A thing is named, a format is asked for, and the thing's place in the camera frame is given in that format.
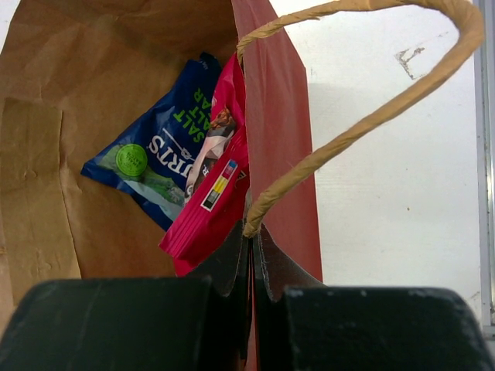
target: brown paper patch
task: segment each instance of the brown paper patch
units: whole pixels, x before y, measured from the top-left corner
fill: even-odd
[[[80,277],[60,187],[62,111],[7,98],[0,207],[14,303],[36,283]]]

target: color registration strip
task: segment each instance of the color registration strip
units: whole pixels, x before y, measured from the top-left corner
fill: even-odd
[[[201,206],[204,209],[211,211],[215,207],[215,204],[220,199],[220,196],[222,196],[222,193],[227,188],[227,184],[229,184],[230,178],[232,178],[236,168],[237,163],[233,160],[230,160],[225,165],[222,175],[218,177],[217,181],[208,192],[208,196],[204,199],[203,203],[201,203]]]

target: twisted paper handle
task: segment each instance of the twisted paper handle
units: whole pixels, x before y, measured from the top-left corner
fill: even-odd
[[[439,10],[449,17],[459,29],[457,43],[444,55],[428,75],[418,80],[372,114],[357,122],[330,143],[305,157],[299,164],[262,192],[247,213],[247,223],[244,227],[246,237],[253,237],[259,231],[261,221],[270,208],[287,192],[310,177],[318,168],[348,149],[359,138],[384,122],[397,117],[445,83],[483,41],[483,17],[478,8],[467,0],[339,0],[314,6],[301,12],[284,15],[247,34],[237,44],[237,56],[239,61],[242,62],[247,45],[256,39],[269,37],[287,25],[308,19],[317,20],[324,15],[331,15],[341,11],[363,12],[400,5],[419,5],[424,8]]]

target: green circle logo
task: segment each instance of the green circle logo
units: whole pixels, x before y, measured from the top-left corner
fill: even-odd
[[[147,165],[148,156],[140,145],[125,145],[117,152],[117,167],[128,176],[141,175]]]

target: white surface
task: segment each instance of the white surface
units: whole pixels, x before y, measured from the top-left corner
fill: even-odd
[[[282,15],[323,1],[271,2]],[[314,148],[427,73],[457,38],[448,19],[416,6],[287,31],[307,69]],[[398,57],[418,48],[408,73]],[[471,59],[316,174],[325,283],[451,288],[480,318],[474,94]]]

